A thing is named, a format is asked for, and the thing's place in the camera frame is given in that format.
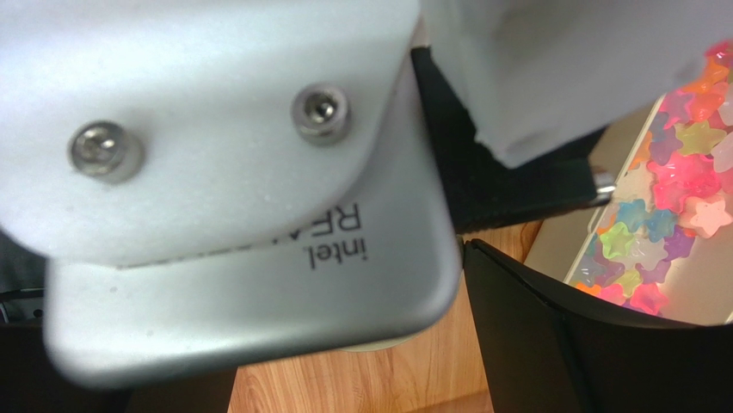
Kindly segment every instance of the yellow star bead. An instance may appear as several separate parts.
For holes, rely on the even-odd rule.
[[[613,284],[619,284],[624,288],[624,297],[630,298],[634,295],[634,290],[642,283],[641,274],[636,269],[626,270]]]
[[[631,243],[634,242],[634,234],[629,232],[626,224],[618,222],[610,230],[602,233],[599,239],[603,244],[603,256],[610,260],[616,256],[629,254]]]
[[[682,142],[680,155],[685,157],[695,153],[709,155],[712,148],[719,144],[725,135],[725,131],[711,128],[707,120],[690,127],[680,126],[677,129],[677,139]]]

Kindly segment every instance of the screw head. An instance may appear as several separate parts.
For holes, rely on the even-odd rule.
[[[132,176],[142,161],[137,139],[108,121],[83,126],[69,143],[71,164],[86,176],[105,182],[121,182]]]
[[[328,83],[315,83],[295,96],[291,116],[296,130],[314,145],[331,145],[346,137],[350,127],[346,94]]]

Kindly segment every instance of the wooden surface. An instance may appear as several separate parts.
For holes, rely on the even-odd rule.
[[[524,260],[539,223],[466,236]],[[240,367],[230,413],[491,412],[471,308],[461,280],[451,310],[394,348],[331,351]]]

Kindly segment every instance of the star-shaped bead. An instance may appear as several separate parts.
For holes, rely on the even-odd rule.
[[[680,214],[680,226],[694,229],[703,238],[712,237],[721,226],[731,223],[733,217],[725,211],[725,199],[720,195],[704,200],[691,196],[685,202],[685,211]]]
[[[616,279],[625,271],[624,264],[608,261],[608,259],[603,256],[602,247],[596,249],[593,259],[603,267],[606,267],[606,272],[603,275],[595,277],[595,283],[600,286],[607,286],[610,280]]]
[[[702,155],[683,157],[673,153],[669,162],[649,162],[647,169],[656,175],[652,188],[658,209],[680,213],[688,196],[705,198],[721,188],[720,178],[712,168],[712,160]]]
[[[641,265],[642,268],[651,270],[664,258],[667,258],[664,243],[652,243],[649,239],[636,237],[627,255],[616,256],[611,261],[621,262],[625,268],[635,268]]]
[[[683,157],[679,153],[673,153],[669,161],[664,165],[656,162],[649,162],[646,165],[659,182],[685,182],[696,176],[712,172],[712,162],[700,155]]]
[[[624,288],[624,297],[630,298],[634,291],[641,286],[642,280],[639,272],[633,269],[627,269],[613,284],[618,284]]]
[[[649,150],[650,144],[651,144],[651,132],[647,132],[644,135],[644,139],[642,139],[642,142],[639,145],[639,148],[637,149],[637,153],[634,155],[634,158],[631,160],[631,164],[629,164],[630,170],[635,170],[636,168],[639,167],[640,164],[649,161],[651,157],[651,152]]]
[[[669,162],[669,158],[672,154],[678,151],[681,147],[682,142],[680,142],[676,136],[669,136],[666,139],[652,141],[649,144],[650,159],[655,163],[664,165]]]
[[[595,277],[606,273],[606,267],[593,260],[592,256],[583,256],[573,274],[573,280],[580,281],[586,286],[595,284]]]
[[[665,138],[667,138],[668,135],[665,132],[672,129],[672,127],[665,127],[668,120],[669,114],[666,114],[664,112],[656,112],[654,118],[652,118],[651,123],[649,124],[649,132],[651,133],[652,141],[656,142],[658,140],[664,140]]]
[[[674,225],[677,224],[677,215],[668,209],[657,209],[651,213],[646,221],[646,228],[649,240],[656,243],[664,237],[674,233]]]
[[[717,173],[733,168],[733,133],[726,135],[710,153],[712,167]]]
[[[593,237],[590,240],[590,243],[588,244],[588,247],[585,249],[586,256],[594,256],[595,255],[595,248],[598,243],[601,241],[598,240],[598,234],[593,234]]]
[[[667,258],[664,261],[673,261],[677,258],[690,256],[695,238],[688,237],[679,225],[674,227],[671,237],[664,238],[664,249],[667,251]]]
[[[688,123],[690,114],[687,112],[687,104],[693,99],[693,95],[681,90],[667,93],[659,106],[659,111],[667,114],[667,123],[664,127],[671,127],[675,123]]]
[[[642,276],[642,281],[644,284],[649,284],[651,282],[664,282],[664,280],[667,278],[667,272],[669,272],[669,268],[672,266],[671,261],[667,260],[661,260],[659,263],[654,267],[654,269],[647,271],[642,266],[637,265],[637,271]]]
[[[608,287],[602,288],[598,292],[598,298],[615,305],[623,305],[626,302],[624,288],[619,284],[611,284]]]
[[[614,224],[610,230],[599,238],[603,243],[603,256],[608,259],[615,256],[625,256],[629,253],[631,243],[634,242],[634,235],[629,232],[623,222]]]
[[[648,217],[649,214],[646,212],[644,200],[619,202],[619,213],[616,215],[616,222],[626,224],[626,228],[630,232],[636,232]]]
[[[725,131],[713,129],[706,121],[677,129],[677,139],[682,142],[680,154],[683,156],[699,153],[708,155],[715,145],[725,138]]]
[[[708,93],[695,95],[690,102],[690,119],[694,122],[702,122],[708,120],[712,114],[714,114],[720,105],[725,102],[725,92],[727,92],[728,83],[717,83],[713,86],[713,90]],[[725,88],[723,93],[719,93],[715,89]]]
[[[668,209],[674,213],[681,213],[689,190],[679,182],[669,184],[656,183],[651,191],[654,193],[654,205],[657,209]]]
[[[688,93],[705,93],[712,89],[712,85],[725,80],[728,77],[729,69],[723,65],[720,65],[715,59],[710,56],[707,58],[707,65],[703,70],[702,74],[691,83],[682,87],[682,91]]]
[[[581,290],[582,292],[586,294],[590,294],[593,296],[597,296],[601,292],[601,286],[595,285],[592,287],[588,287],[585,284],[579,282],[576,284],[576,288]]]
[[[632,307],[656,316],[659,310],[669,303],[669,299],[659,292],[659,286],[652,282],[638,286],[629,301]]]

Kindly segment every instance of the white plastic cover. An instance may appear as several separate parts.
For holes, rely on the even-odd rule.
[[[519,166],[699,75],[733,1],[422,0],[477,140]]]

